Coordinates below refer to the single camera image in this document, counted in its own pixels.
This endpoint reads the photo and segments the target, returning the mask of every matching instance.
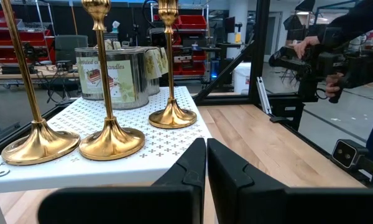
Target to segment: black metal frame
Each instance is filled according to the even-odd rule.
[[[260,107],[259,92],[256,85],[258,77],[262,76],[264,66],[265,40],[267,38],[267,26],[269,19],[270,1],[258,0],[256,13],[256,28],[254,32],[254,40],[249,41],[241,53],[211,82],[205,89],[201,90],[193,97],[197,106],[213,106],[213,105],[240,105],[253,104]],[[209,94],[223,81],[225,81],[231,72],[248,56],[252,56],[250,69],[250,85],[248,95],[223,95],[209,96]],[[298,130],[300,120],[304,109],[303,100],[295,93],[286,94],[269,94],[269,103],[272,107],[274,115],[285,118],[292,118],[291,121],[285,121],[294,130]]]
[[[316,25],[316,23],[318,22],[318,16],[320,14],[319,11],[321,9],[334,9],[334,10],[345,9],[345,10],[350,10],[351,7],[342,7],[342,5],[349,4],[349,3],[355,3],[355,6],[356,6],[356,4],[359,3],[359,1],[361,1],[361,0],[350,0],[350,1],[344,1],[344,2],[339,2],[339,3],[329,4],[329,5],[326,5],[326,6],[317,7],[316,12],[315,12],[315,20],[314,20],[313,24]]]

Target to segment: black cable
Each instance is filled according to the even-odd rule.
[[[60,70],[61,72],[63,72],[63,68],[62,68],[62,65],[60,65]],[[66,88],[66,84],[65,84],[65,79],[66,79],[66,75],[68,74],[68,72],[64,72],[63,73],[63,77],[62,77],[62,99],[64,99],[64,95],[66,96],[67,94],[70,96],[70,93],[67,91],[67,88]]]
[[[71,74],[73,75],[73,80],[76,82],[75,71],[73,70],[73,71],[71,72]],[[76,82],[76,83],[77,83],[77,94],[79,94],[80,91],[81,91],[80,77],[79,77],[79,81]]]
[[[324,89],[322,89],[322,88],[317,88],[317,89],[316,89],[316,92],[315,92],[316,97],[318,97],[318,98],[321,99],[321,100],[327,100],[327,99],[328,99],[327,96],[326,96],[326,97],[321,97],[321,96],[318,94],[318,91],[322,91],[323,93],[326,93],[326,91],[325,91]]]
[[[47,66],[46,64],[42,64],[41,62],[39,62],[39,59],[38,59],[38,58],[37,58],[37,60],[36,60],[35,62],[37,62],[38,65],[40,65],[40,66],[45,66],[45,69],[46,69],[47,71],[50,71],[50,69],[48,68],[48,66]]]
[[[54,82],[58,78],[58,77],[54,78],[56,75],[59,75],[59,72],[55,72],[54,76],[51,78],[50,82],[48,83],[48,90],[47,90],[48,100],[47,100],[47,103],[49,103],[50,100],[52,100],[54,103],[58,103],[57,101],[55,101],[52,98],[52,95],[54,94],[54,91],[51,91],[52,82]]]
[[[149,1],[153,1],[153,2],[158,3],[157,0],[145,0],[144,3],[142,4],[142,15],[144,15],[145,20],[149,23],[149,25],[150,25],[152,28],[156,28],[156,26],[155,26],[152,22],[150,22],[150,21],[148,20],[147,15],[146,15],[146,13],[145,13],[145,5],[146,5]]]
[[[45,82],[42,82],[42,78],[40,78],[40,76],[39,76],[39,72],[41,72],[42,78],[45,80]],[[40,80],[40,83],[41,83],[42,85],[44,85],[44,87],[47,88],[47,95],[48,95],[47,103],[49,103],[50,100],[54,101],[55,103],[58,103],[58,102],[56,102],[56,101],[52,98],[52,94],[50,95],[50,83],[49,83],[49,81],[47,80],[47,77],[44,76],[44,74],[43,74],[42,71],[37,71],[37,72],[36,72],[36,75],[37,75],[37,78]]]
[[[180,30],[178,30],[178,26],[173,24],[175,26],[175,29],[177,30],[177,38],[174,38],[174,41],[172,42],[172,44],[174,45],[177,41],[177,39],[180,37]]]

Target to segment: metal bucket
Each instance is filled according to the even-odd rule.
[[[159,87],[159,79],[154,78],[148,80],[148,94],[149,96],[153,96],[155,94],[158,94],[160,92],[160,87]]]
[[[103,91],[97,58],[98,49],[79,48],[75,49],[75,52],[83,98],[102,100]],[[113,109],[134,109],[149,102],[147,79],[144,76],[143,50],[107,50],[106,63]]]
[[[158,49],[157,47],[141,47],[141,46],[138,46],[138,47],[123,47],[123,48],[124,49],[141,49],[144,52],[146,52],[148,50]],[[149,96],[153,96],[153,95],[158,94],[160,92],[159,78],[150,79],[150,78],[147,77],[147,81],[148,81],[148,94],[149,94]]]

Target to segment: workbench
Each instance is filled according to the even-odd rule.
[[[53,65],[46,66],[35,66],[38,74],[30,74],[32,79],[32,83],[35,85],[42,84],[46,80],[51,80],[57,72],[57,69]],[[63,72],[60,75],[62,78],[74,78],[79,79],[78,73],[67,73]],[[21,74],[5,74],[1,73],[0,69],[0,85],[4,86],[5,88],[10,88],[11,85],[23,85],[24,81],[22,80]]]
[[[177,98],[180,98],[182,95],[184,95],[182,94],[182,92],[186,93],[185,91],[181,91],[186,90],[184,88],[185,87],[176,88],[175,95]],[[161,91],[162,92],[160,93],[160,95],[162,95],[165,91],[167,92],[167,89],[161,88]],[[149,109],[149,112],[151,110],[154,111],[158,108],[164,107],[166,97],[167,95],[161,96],[161,99],[157,102],[158,105],[156,106],[156,108],[155,105],[152,105],[153,107]],[[87,103],[90,102],[92,102],[94,105],[103,105],[101,101],[89,101]],[[192,128],[195,128],[196,130],[201,129],[205,134],[202,134],[202,132],[196,132],[195,134],[198,135],[192,136],[193,132],[184,133],[185,131],[189,130],[187,128],[183,128],[174,131],[169,130],[168,132],[165,132],[163,133],[163,135],[159,136],[158,133],[147,132],[145,128],[150,128],[153,131],[162,131],[163,129],[152,128],[149,127],[149,125],[143,124],[144,127],[142,130],[148,133],[148,146],[151,141],[157,141],[156,139],[158,138],[167,138],[166,135],[177,136],[179,132],[181,132],[181,136],[190,136],[192,137],[191,139],[194,139],[201,135],[204,138],[210,138],[210,136],[212,136],[213,138],[216,138],[223,144],[227,145],[227,147],[238,153],[240,156],[245,158],[253,166],[256,166],[266,174],[269,174],[273,178],[281,181],[289,187],[364,187],[348,173],[341,170],[339,167],[337,167],[319,152],[310,147],[299,137],[291,133],[281,124],[271,123],[269,121],[270,117],[267,114],[263,113],[260,109],[256,108],[254,105],[200,106],[196,108],[194,103],[191,101],[191,98],[185,96],[180,98],[179,104],[180,106],[191,108],[193,111],[196,112],[198,110],[198,114],[200,114],[198,120],[204,121],[210,133],[205,131],[206,126],[201,129],[202,124],[200,123],[198,129],[196,129],[196,126],[192,126]],[[51,119],[48,123],[50,125],[54,125],[53,122],[57,122],[58,120],[60,120],[60,122],[62,123],[65,121],[69,122],[69,120],[72,119],[70,115],[67,115],[69,116],[69,118],[59,115],[71,111],[76,113],[76,115],[83,117],[83,115],[80,113],[88,113],[88,111],[82,111],[81,109],[79,109],[79,106],[77,108],[72,107],[72,105],[69,106],[64,113],[58,114],[56,118]],[[104,108],[102,107],[99,110],[101,110],[100,113],[102,113],[103,117]],[[122,119],[124,118],[122,115],[127,114],[127,111],[115,111],[115,114],[116,113],[118,114],[118,119],[121,119],[121,124],[126,124],[127,119],[130,119]],[[91,122],[91,124],[87,124],[87,126],[94,126],[94,123],[100,124],[99,121],[102,119],[95,120],[94,122]],[[75,131],[78,131],[77,129],[82,129],[78,126],[74,128],[76,128]],[[94,128],[93,130],[88,131],[88,133],[96,131],[98,129],[99,128]],[[158,136],[155,139],[151,139],[154,134]],[[181,141],[177,138],[179,137],[177,136],[173,140],[170,137],[169,141]],[[91,175],[86,176],[78,176],[79,174],[75,174],[73,175],[73,177],[75,178],[67,178],[67,181],[58,181],[52,179],[48,175],[41,180],[31,179],[28,177],[27,181],[23,181],[22,178],[16,178],[17,184],[15,182],[13,182],[11,185],[5,184],[4,182],[6,179],[11,179],[12,175],[16,175],[16,173],[19,173],[21,169],[23,169],[22,167],[12,168],[9,177],[0,177],[0,179],[4,178],[0,181],[0,192],[9,192],[15,190],[27,191],[0,194],[0,204],[2,205],[2,212],[6,217],[6,220],[17,220],[17,217],[28,217],[28,223],[37,223],[35,220],[35,214],[38,204],[47,194],[51,193],[52,190],[45,189],[30,191],[32,189],[66,187],[72,185],[101,185],[113,183],[125,184],[131,182],[148,182],[147,184],[149,184],[149,182],[153,182],[154,179],[165,172],[165,167],[169,168],[171,162],[170,160],[164,158],[167,158],[167,156],[174,156],[173,159],[171,159],[173,162],[175,162],[175,160],[177,160],[178,158],[178,155],[175,156],[171,154],[172,151],[167,152],[163,151],[163,149],[157,148],[156,150],[162,150],[162,154],[166,154],[163,156],[158,156],[157,154],[159,151],[151,153],[149,150],[150,149],[143,149],[141,150],[141,152],[138,152],[136,155],[131,156],[128,159],[120,159],[117,160],[117,162],[112,162],[113,164],[116,163],[120,165],[114,167],[116,167],[116,170],[121,170],[121,172],[115,171],[115,169],[110,169],[109,163],[111,162],[88,162],[86,161],[86,159],[81,157],[77,151],[72,152],[69,156],[65,156],[63,159],[57,159],[46,164],[33,165],[34,167],[47,167],[49,166],[49,163],[51,163],[53,167],[62,167],[60,170],[57,170],[55,172],[44,172],[44,170],[37,170],[34,174],[38,174],[41,172],[42,174],[50,173],[50,175],[56,175],[55,173],[61,172],[62,169],[66,172],[70,172],[69,169],[71,169],[71,167],[74,167],[74,169],[78,170],[78,172],[92,173]],[[153,158],[160,159],[161,162],[155,162],[157,161],[156,159],[148,163],[144,162],[142,163],[144,164],[142,168],[147,169],[148,167],[157,166],[160,167],[159,169],[149,168],[146,171],[150,170],[150,173],[138,173],[136,172],[135,168],[133,168],[136,167],[135,162],[148,161],[149,159]],[[79,169],[78,167],[80,167],[84,163],[91,163],[90,165],[100,163],[106,168],[100,168],[99,170],[106,170],[106,172],[103,172],[101,175],[99,174],[100,171],[92,169],[91,167],[85,171],[84,169]],[[110,174],[115,173],[117,173],[116,179],[113,179]],[[32,207],[33,209],[19,210],[20,207]],[[215,223],[215,209],[213,205],[213,198],[211,196],[210,183],[207,178],[205,190],[205,223]]]

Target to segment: white pegboard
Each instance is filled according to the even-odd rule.
[[[156,180],[196,138],[211,137],[187,88],[176,87],[175,97],[181,108],[198,115],[195,124],[181,129],[160,129],[149,124],[149,115],[167,104],[168,88],[160,88],[146,106],[114,110],[121,127],[136,128],[145,134],[145,146],[137,153],[115,161],[91,161],[82,157],[77,148],[54,161],[31,166],[9,165],[0,157],[0,172],[9,171],[0,177],[0,192]],[[102,130],[105,116],[103,101],[80,98],[50,119],[48,125],[56,131],[74,131],[83,139]]]

